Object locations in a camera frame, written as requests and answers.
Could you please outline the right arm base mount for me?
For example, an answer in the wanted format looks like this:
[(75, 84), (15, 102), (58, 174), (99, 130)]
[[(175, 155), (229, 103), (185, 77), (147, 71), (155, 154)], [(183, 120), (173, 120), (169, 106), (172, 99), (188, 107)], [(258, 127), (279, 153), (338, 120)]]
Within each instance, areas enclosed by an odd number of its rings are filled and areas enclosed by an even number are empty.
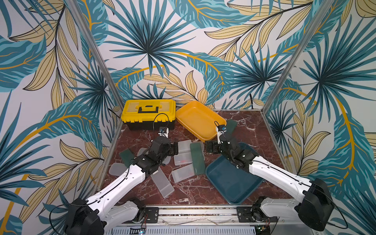
[(254, 211), (252, 207), (236, 207), (239, 223), (253, 223)]

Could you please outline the right aluminium frame post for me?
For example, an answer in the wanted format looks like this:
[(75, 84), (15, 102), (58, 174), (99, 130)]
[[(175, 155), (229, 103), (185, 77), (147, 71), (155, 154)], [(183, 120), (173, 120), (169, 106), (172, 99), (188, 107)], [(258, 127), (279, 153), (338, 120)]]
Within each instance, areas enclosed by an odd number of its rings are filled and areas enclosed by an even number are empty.
[(304, 49), (308, 45), (311, 38), (314, 36), (315, 31), (319, 27), (321, 21), (324, 19), (327, 11), (334, 3), (334, 0), (331, 1), (323, 1), (323, 3), (318, 8), (317, 14), (312, 18), (312, 23), (308, 26), (306, 33), (302, 36), (300, 43), (297, 45), (296, 50), (292, 54), (287, 66), (285, 67), (284, 71), (282, 72), (279, 80), (275, 83), (273, 90), (271, 91), (268, 100), (266, 101), (264, 107), (261, 110), (263, 115), (266, 115), (267, 112), (271, 109), (271, 105), (273, 100), (278, 95), (280, 89), (282, 88), (283, 84), (285, 83), (288, 75), (290, 74), (292, 68), (294, 67), (296, 61), (299, 59), (300, 55), (303, 53)]

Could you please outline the clear pencil case pink inside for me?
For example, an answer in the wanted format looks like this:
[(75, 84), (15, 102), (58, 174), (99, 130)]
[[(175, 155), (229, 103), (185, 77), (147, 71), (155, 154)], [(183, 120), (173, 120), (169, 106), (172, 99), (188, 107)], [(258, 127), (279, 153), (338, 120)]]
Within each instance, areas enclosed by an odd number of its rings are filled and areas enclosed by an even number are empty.
[(193, 159), (190, 152), (180, 153), (174, 156), (175, 166), (188, 165), (191, 163), (193, 163)]

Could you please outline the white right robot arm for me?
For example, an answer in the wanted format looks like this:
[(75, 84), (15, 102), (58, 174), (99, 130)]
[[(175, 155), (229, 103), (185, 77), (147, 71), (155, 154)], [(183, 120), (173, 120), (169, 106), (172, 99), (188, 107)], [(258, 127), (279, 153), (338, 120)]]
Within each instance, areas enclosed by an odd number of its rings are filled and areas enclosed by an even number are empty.
[(289, 194), (292, 199), (261, 196), (246, 214), (250, 221), (264, 222), (272, 217), (299, 219), (309, 228), (324, 231), (335, 208), (327, 184), (294, 175), (267, 161), (247, 144), (232, 138), (209, 141), (206, 151), (221, 154), (237, 171), (244, 170), (262, 178)]

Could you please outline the teal plastic tray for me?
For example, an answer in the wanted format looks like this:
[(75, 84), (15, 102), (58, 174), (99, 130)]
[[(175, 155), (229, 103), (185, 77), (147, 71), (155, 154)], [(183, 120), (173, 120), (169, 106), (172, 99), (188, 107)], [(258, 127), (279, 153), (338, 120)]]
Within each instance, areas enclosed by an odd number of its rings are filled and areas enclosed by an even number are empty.
[(232, 205), (242, 204), (263, 182), (262, 178), (237, 169), (223, 155), (206, 167), (206, 176)]

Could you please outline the left aluminium frame post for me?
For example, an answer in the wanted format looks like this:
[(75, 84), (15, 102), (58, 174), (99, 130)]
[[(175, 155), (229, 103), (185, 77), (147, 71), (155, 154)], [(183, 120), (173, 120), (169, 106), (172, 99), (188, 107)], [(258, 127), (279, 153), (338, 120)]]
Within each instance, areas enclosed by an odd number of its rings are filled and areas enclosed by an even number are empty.
[(84, 15), (83, 15), (82, 11), (80, 10), (77, 1), (67, 0), (66, 4), (67, 4), (67, 6), (69, 7), (69, 9), (72, 13), (73, 19), (76, 21), (79, 29), (81, 30), (83, 37), (86, 40), (88, 47), (93, 54), (93, 58), (97, 62), (97, 65), (99, 66), (99, 68), (100, 68), (100, 70), (101, 70), (101, 72), (102, 72), (102, 74), (105, 78), (105, 81), (107, 82), (107, 84), (109, 86), (110, 91), (113, 93), (113, 96), (115, 98), (116, 103), (120, 107), (124, 107), (125, 103), (123, 102), (122, 98), (120, 97), (120, 95), (119, 95), (119, 93), (118, 93), (118, 91), (115, 87), (115, 83), (114, 83), (114, 81), (111, 77), (111, 74), (110, 74), (110, 72), (109, 72), (109, 70), (108, 70), (108, 68), (105, 64), (105, 61), (104, 61), (104, 59), (103, 59), (103, 57), (100, 53), (100, 50), (97, 46), (97, 43), (94, 40), (94, 37), (91, 33), (91, 30), (89, 29), (89, 25), (85, 21)]

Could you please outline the yellow black toolbox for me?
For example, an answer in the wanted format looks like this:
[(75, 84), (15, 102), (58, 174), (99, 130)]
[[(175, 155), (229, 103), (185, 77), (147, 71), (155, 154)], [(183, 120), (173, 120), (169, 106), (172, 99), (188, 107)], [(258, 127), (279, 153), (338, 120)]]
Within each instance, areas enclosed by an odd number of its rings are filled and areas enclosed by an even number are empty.
[(172, 99), (134, 99), (125, 103), (121, 120), (132, 131), (174, 129), (176, 101)]

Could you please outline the aluminium front rail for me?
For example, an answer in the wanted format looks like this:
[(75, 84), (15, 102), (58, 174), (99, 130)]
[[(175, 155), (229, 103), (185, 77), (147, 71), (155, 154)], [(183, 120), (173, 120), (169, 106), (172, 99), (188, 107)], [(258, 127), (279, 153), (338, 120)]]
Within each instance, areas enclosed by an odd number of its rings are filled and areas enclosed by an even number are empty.
[(104, 235), (254, 235), (262, 226), (276, 225), (286, 230), (300, 222), (285, 217), (272, 217), (264, 222), (239, 223), (236, 206), (167, 206), (159, 207), (156, 224), (141, 222), (141, 215), (126, 221)]

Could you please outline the yellow plastic tray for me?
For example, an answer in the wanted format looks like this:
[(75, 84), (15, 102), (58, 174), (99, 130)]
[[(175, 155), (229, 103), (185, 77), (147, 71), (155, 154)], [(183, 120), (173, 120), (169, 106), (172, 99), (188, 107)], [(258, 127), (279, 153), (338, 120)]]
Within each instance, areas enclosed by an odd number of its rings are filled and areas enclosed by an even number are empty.
[(200, 141), (217, 137), (215, 124), (225, 125), (226, 119), (198, 101), (191, 101), (176, 111), (177, 121)]

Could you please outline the green pencil case back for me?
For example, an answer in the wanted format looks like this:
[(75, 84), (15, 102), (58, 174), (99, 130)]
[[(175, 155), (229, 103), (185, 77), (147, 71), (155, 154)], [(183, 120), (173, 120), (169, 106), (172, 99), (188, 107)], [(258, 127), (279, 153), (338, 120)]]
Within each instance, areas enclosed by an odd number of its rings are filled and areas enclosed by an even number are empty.
[(238, 126), (238, 122), (232, 119), (227, 120), (226, 124), (226, 132), (229, 134), (233, 134), (235, 131), (236, 127)]

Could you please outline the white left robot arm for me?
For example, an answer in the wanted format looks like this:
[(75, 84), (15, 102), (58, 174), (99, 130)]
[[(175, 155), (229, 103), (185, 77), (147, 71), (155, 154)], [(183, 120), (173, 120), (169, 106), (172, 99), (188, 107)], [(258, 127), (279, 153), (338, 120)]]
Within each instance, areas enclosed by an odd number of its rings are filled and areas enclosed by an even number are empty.
[(131, 160), (121, 176), (87, 199), (78, 198), (69, 205), (63, 227), (66, 235), (103, 235), (123, 222), (140, 214), (141, 206), (133, 201), (116, 204), (134, 187), (158, 171), (166, 157), (179, 153), (177, 142), (164, 136), (156, 137), (151, 146)]

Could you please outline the clear pencil case labelled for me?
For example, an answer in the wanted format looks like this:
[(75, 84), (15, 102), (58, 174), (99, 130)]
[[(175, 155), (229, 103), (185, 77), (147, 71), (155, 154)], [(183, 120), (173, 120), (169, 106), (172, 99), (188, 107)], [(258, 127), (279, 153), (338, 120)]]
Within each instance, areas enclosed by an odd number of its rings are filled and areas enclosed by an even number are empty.
[(158, 170), (151, 175), (151, 178), (163, 198), (167, 198), (174, 192), (174, 187), (160, 167), (158, 167)]

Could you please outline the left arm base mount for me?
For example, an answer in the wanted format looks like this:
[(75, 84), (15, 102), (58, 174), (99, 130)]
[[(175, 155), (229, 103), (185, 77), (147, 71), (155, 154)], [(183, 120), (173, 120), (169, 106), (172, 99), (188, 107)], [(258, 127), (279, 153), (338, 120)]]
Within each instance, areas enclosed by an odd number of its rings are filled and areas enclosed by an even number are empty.
[(158, 207), (144, 207), (140, 210), (141, 222), (146, 224), (156, 224), (159, 218)]

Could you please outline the green pencil case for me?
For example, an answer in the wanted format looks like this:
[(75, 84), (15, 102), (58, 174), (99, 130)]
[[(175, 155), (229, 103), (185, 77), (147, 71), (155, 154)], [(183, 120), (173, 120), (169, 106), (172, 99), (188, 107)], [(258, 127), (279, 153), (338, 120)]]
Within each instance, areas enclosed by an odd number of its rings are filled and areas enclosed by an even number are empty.
[(202, 175), (205, 173), (205, 159), (201, 142), (191, 143), (190, 145), (193, 169), (195, 175)]
[(135, 155), (130, 149), (120, 152), (119, 156), (126, 167), (129, 167), (135, 159)]
[(227, 120), (226, 124), (226, 132), (229, 134), (233, 134), (235, 131), (236, 127), (238, 126), (238, 122), (232, 119)]

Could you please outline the clear pencil case top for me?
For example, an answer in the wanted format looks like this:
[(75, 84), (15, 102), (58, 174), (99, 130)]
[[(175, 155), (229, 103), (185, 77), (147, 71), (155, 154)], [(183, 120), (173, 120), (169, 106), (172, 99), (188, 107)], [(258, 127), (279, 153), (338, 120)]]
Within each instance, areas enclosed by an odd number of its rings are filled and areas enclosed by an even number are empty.
[(178, 153), (187, 153), (191, 151), (191, 140), (179, 141), (178, 142)]

